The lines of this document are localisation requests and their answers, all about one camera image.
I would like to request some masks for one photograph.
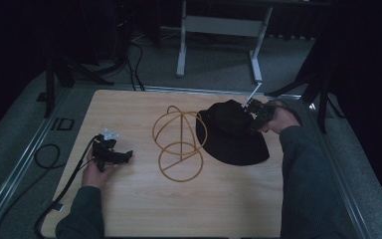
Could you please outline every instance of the person's left hand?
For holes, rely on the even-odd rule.
[[[89,164],[83,171],[83,182],[82,186],[93,186],[102,190],[106,185],[107,181],[113,175],[113,173],[119,168],[118,164],[113,164],[106,168],[103,172],[97,167],[96,162],[93,160],[93,149],[89,150],[87,155],[87,161]]]

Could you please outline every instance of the wire ring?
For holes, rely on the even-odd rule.
[[[165,123],[161,129],[156,133],[156,126],[157,124],[165,117],[168,117],[168,116],[172,116],[172,115],[175,115],[176,116],[173,116],[172,119],[170,119],[167,123]],[[205,131],[205,137],[204,137],[204,140],[202,143],[200,143],[199,146],[197,146],[197,141],[196,140],[196,136],[195,136],[195,133],[194,131],[192,130],[192,126],[191,126],[191,123],[189,121],[189,119],[187,118],[187,116],[192,116],[194,117],[196,120],[199,120],[201,125],[203,126],[204,128],[204,131]],[[179,141],[174,141],[172,143],[169,143],[165,146],[161,145],[158,140],[159,140],[159,136],[160,134],[163,132],[164,129],[166,129],[166,127],[168,125],[170,125],[173,121],[179,119],[181,120],[181,128],[180,128],[180,135],[181,135],[181,139]],[[183,122],[186,122],[186,125],[188,125],[188,128],[190,130],[190,133],[192,135],[192,142],[186,142],[186,141],[183,141]],[[153,135],[153,140],[154,142],[157,144],[157,146],[160,147],[160,149],[162,149],[162,151],[160,152],[159,154],[159,157],[158,157],[158,164],[159,164],[159,169],[160,171],[162,172],[162,174],[172,180],[172,181],[176,181],[176,182],[186,182],[186,181],[190,181],[194,178],[196,178],[200,172],[202,171],[203,169],[203,164],[204,164],[204,160],[203,160],[203,155],[200,151],[200,149],[203,147],[203,145],[206,143],[207,141],[207,134],[208,134],[208,131],[207,131],[207,128],[206,126],[204,125],[203,123],[203,120],[201,118],[201,115],[196,113],[196,112],[181,112],[177,107],[174,107],[174,106],[170,106],[167,111],[166,111],[166,114],[164,114],[163,116],[161,116],[159,119],[157,119],[157,121],[154,123],[154,126],[153,126],[153,130],[152,130],[152,135]],[[173,151],[173,150],[169,150],[168,148],[173,146],[173,145],[177,145],[177,144],[180,144],[180,151],[177,152],[177,151]],[[190,151],[183,151],[183,145],[189,145],[191,146],[191,148],[193,148],[193,150],[190,150]],[[179,160],[166,166],[166,167],[162,167],[162,155],[163,153],[170,153],[170,154],[173,154],[173,155],[178,155],[180,156]],[[192,175],[191,177],[189,178],[186,178],[186,179],[177,179],[177,178],[173,178],[172,176],[169,176],[165,171],[168,170],[169,168],[183,162],[184,160],[187,160],[189,158],[191,158],[192,156],[196,155],[196,154],[199,154],[200,155],[200,168],[197,170],[197,172]]]

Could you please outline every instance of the gray sleeve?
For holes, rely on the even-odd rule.
[[[284,129],[280,141],[284,151],[281,238],[342,238],[343,205],[328,159],[303,127]]]
[[[71,212],[56,228],[57,238],[103,238],[101,193],[96,187],[81,187],[73,201]]]

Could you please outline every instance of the tripod leg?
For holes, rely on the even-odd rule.
[[[64,62],[66,62],[67,65],[76,69],[81,74],[83,74],[85,77],[88,77],[89,79],[95,81],[96,83],[101,84],[101,85],[113,85],[112,82],[108,82],[108,81],[100,78],[99,76],[97,76],[93,72],[89,71],[87,68],[83,67],[82,65],[76,63],[75,61],[71,60],[70,58],[61,57],[61,59],[64,60]]]
[[[297,87],[302,86],[303,84],[307,84],[307,83],[312,82],[312,80],[315,79],[317,76],[318,76],[318,74],[312,74],[310,76],[304,77],[303,79],[294,81],[294,82],[290,83],[289,85],[284,86],[284,87],[282,87],[282,88],[280,88],[274,92],[265,93],[265,96],[278,97],[280,95],[285,94],[286,92],[288,92],[290,90],[293,90]]]
[[[300,99],[304,103],[312,104],[315,101],[315,98],[318,96],[318,94],[321,92],[321,85],[322,83],[314,82],[309,84],[305,91],[303,91],[302,96]]]
[[[326,114],[326,108],[327,108],[327,99],[328,99],[328,85],[330,82],[330,73],[328,73],[325,78],[324,82],[321,86],[321,92],[320,92],[320,103],[318,107],[318,116],[317,116],[317,123],[320,127],[321,131],[323,133],[326,133],[325,130],[325,114]]]

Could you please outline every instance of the metal stand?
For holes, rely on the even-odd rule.
[[[256,48],[250,51],[250,60],[253,67],[255,81],[260,83],[262,73],[260,70],[258,55],[262,47],[269,21],[273,12],[273,7],[268,7],[264,21],[236,20],[225,18],[211,18],[200,16],[188,16],[186,10],[187,1],[182,1],[182,21],[181,21],[181,47],[179,50],[178,67],[176,76],[183,77],[185,72],[186,44],[185,35],[187,32],[211,33],[235,35],[243,37],[257,37]]]
[[[338,0],[334,1],[332,5],[337,6],[337,2]],[[330,37],[328,24],[334,22],[332,16],[337,17],[339,15],[339,13],[336,12],[338,9],[337,7],[331,7],[328,20],[322,27],[321,34],[316,39],[314,46],[302,64],[295,81],[274,92],[265,93],[265,96],[278,97],[292,89],[308,84],[300,99],[305,103],[312,104],[315,98],[319,96],[317,124],[323,133],[326,133],[325,116],[330,81],[333,72],[340,64],[340,58],[344,56],[345,45],[348,41],[345,36],[349,34],[347,31],[342,32],[339,28],[335,30],[334,34],[339,34],[341,37],[336,38],[332,44],[323,45],[324,42],[327,42],[326,39]],[[312,62],[315,62],[315,67],[307,66],[311,65]],[[309,71],[302,71],[302,69],[305,68],[309,69]]]

